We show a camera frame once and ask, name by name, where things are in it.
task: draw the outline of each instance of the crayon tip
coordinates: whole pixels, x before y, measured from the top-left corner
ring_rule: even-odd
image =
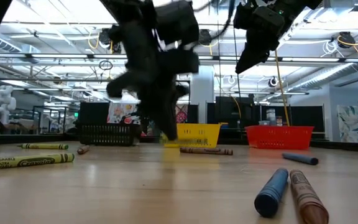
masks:
[[[309,205],[302,210],[302,217],[306,224],[328,224],[327,213],[319,206]]]
[[[265,218],[272,218],[277,210],[277,201],[269,194],[260,194],[255,198],[255,208]]]

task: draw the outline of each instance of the white robot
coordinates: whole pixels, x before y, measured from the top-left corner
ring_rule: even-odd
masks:
[[[12,86],[0,86],[0,121],[9,124],[10,111],[16,109],[16,99],[12,97]]]

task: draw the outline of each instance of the wooden floor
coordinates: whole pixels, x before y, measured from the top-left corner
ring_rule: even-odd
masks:
[[[68,142],[75,152],[78,143]],[[180,154],[157,144],[93,147],[74,163],[0,170],[0,223],[301,223],[287,189],[274,219],[254,199],[279,167],[301,169],[330,214],[358,223],[358,153],[312,149],[318,166],[280,151],[228,146],[234,156]],[[0,157],[62,152],[0,146]]]

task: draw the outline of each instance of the yellow crayon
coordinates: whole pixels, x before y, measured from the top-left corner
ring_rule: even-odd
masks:
[[[73,162],[74,158],[72,153],[0,158],[0,169]]]
[[[21,144],[22,149],[68,149],[67,144]]]

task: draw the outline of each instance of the metal beam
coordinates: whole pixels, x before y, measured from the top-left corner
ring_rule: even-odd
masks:
[[[53,79],[53,78],[0,78],[0,81],[21,81],[21,82],[110,82],[111,80],[96,79]],[[190,82],[188,80],[176,80],[176,82]]]

